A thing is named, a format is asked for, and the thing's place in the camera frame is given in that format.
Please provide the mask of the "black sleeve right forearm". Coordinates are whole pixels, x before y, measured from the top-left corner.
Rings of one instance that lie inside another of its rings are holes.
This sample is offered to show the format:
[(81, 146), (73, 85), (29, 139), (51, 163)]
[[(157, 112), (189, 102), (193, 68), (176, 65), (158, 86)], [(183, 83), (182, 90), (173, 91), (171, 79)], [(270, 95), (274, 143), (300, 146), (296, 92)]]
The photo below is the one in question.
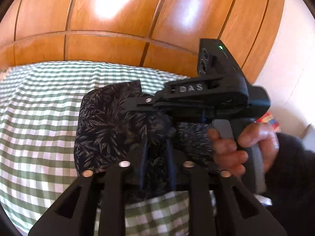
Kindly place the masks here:
[(265, 175), (268, 211), (288, 235), (314, 235), (314, 152), (278, 133), (279, 152)]

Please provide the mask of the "right hand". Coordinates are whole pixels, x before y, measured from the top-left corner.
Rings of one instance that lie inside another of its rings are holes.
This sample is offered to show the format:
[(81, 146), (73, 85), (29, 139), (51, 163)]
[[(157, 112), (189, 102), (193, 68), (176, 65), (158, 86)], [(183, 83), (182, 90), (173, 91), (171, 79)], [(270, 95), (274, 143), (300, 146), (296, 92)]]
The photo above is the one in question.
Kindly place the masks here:
[(255, 144), (260, 148), (263, 169), (266, 173), (273, 165), (279, 152), (279, 141), (273, 127), (268, 123), (252, 123), (239, 135), (238, 139), (221, 138), (216, 129), (208, 131), (208, 137), (215, 151), (214, 161), (220, 169), (234, 176), (244, 175), (249, 154), (245, 151)]

